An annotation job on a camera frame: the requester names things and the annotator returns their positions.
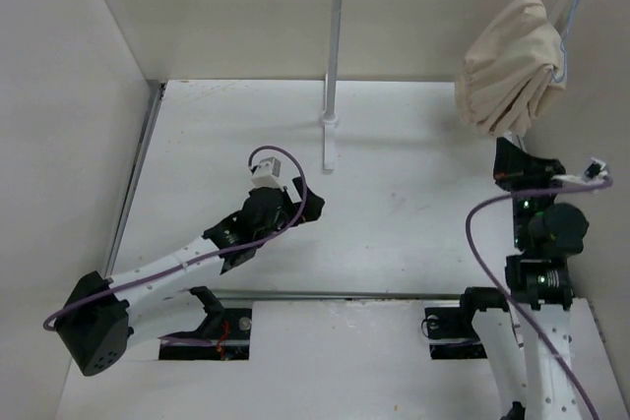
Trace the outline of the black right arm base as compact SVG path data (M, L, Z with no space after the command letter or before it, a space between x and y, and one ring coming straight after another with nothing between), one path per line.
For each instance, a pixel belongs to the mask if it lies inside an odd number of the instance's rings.
M486 359L479 335L473 329L473 316L488 309L508 312L504 295L495 287L469 287L460 296L458 306L434 306L424 309L420 328L429 340L432 360Z

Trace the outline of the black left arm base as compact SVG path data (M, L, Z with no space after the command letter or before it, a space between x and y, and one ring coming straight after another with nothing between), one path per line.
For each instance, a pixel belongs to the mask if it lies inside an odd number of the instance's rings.
M160 339L159 361L247 361L253 310L226 308L208 287L193 287L205 318L194 330L177 331Z

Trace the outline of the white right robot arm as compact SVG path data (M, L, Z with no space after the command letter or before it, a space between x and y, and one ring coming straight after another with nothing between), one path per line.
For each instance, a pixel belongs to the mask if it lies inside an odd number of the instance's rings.
M492 284L469 287L457 312L459 330L480 340L498 389L504 419L579 419L599 416L572 369L569 258L584 250L589 223L575 206L556 200L567 192L557 159L496 141L493 179L502 195L475 206L465 220L502 201L512 205L514 246L504 277L484 267Z

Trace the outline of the beige trousers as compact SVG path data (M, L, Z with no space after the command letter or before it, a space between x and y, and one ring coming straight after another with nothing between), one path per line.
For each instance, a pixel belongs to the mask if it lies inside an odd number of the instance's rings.
M566 89L565 53L542 0L512 0L464 56L454 81L463 123L523 137Z

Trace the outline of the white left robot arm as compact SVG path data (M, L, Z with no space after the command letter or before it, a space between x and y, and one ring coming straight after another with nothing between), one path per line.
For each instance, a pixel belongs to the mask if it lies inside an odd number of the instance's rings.
M285 187L254 188L240 210L183 248L136 270L82 276L52 325L80 372L95 376L152 337L216 336L223 307L211 283L252 260L278 234L321 217L325 200L300 177L292 184L298 202Z

